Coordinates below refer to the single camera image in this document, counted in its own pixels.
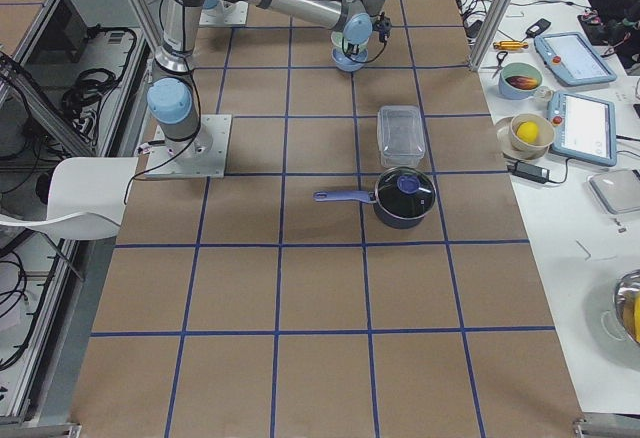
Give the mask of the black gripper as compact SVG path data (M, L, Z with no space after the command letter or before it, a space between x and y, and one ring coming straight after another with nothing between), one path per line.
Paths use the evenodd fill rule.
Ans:
M372 18L366 13L358 13L346 22L342 30L342 53L345 56L357 56L365 50L365 43L373 34L382 44L381 54L389 41L391 21L384 12Z

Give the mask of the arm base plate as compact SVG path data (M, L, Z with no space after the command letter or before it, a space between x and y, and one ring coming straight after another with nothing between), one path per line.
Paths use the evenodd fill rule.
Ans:
M199 135L179 154L177 143L166 141L159 125L154 139L163 144L150 149L145 177L151 179L223 178L232 126L230 114L205 114Z
M247 23L248 4L205 0L200 14L201 28L242 27Z

